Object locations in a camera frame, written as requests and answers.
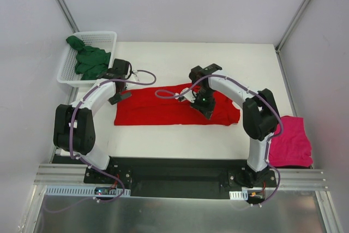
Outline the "red t shirt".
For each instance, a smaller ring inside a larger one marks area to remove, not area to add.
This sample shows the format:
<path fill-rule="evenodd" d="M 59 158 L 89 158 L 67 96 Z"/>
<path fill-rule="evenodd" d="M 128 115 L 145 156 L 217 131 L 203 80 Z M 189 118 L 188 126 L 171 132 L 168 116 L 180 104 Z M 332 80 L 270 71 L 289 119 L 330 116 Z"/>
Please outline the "red t shirt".
<path fill-rule="evenodd" d="M 117 103 L 115 126 L 162 125 L 220 125 L 230 126 L 240 120 L 240 110 L 233 101 L 219 92 L 210 119 L 190 106 L 190 102 L 177 99 L 160 99 L 155 96 L 157 87 L 132 89 L 131 96 Z"/>

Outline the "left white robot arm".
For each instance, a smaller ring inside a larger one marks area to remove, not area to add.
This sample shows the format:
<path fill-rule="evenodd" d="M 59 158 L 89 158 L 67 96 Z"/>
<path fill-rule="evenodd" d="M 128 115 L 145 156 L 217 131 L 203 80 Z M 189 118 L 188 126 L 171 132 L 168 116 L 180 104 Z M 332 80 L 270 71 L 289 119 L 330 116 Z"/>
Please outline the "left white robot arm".
<path fill-rule="evenodd" d="M 72 158 L 98 168 L 96 176 L 103 183 L 112 182 L 116 171 L 110 166 L 111 157 L 96 145 L 93 116 L 105 103 L 116 105 L 131 96 L 129 92 L 124 93 L 125 80 L 131 73 L 130 62 L 115 59 L 112 67 L 98 76 L 95 85 L 81 100 L 56 108 L 53 144 Z"/>

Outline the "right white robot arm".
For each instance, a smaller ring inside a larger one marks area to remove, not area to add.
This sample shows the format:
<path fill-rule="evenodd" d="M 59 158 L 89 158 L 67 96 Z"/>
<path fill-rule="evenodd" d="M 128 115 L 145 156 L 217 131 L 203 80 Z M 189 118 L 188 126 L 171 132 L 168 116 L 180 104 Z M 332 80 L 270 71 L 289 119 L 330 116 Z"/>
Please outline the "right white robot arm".
<path fill-rule="evenodd" d="M 234 181 L 248 188 L 260 185 L 269 171 L 268 143 L 281 120 L 273 93 L 267 88 L 258 92 L 247 88 L 224 74 L 217 64 L 192 68 L 189 79 L 200 87 L 191 107 L 205 118 L 210 119 L 213 114 L 214 92 L 225 95 L 242 109 L 243 128 L 250 138 L 249 156 L 245 168 L 234 175 Z"/>

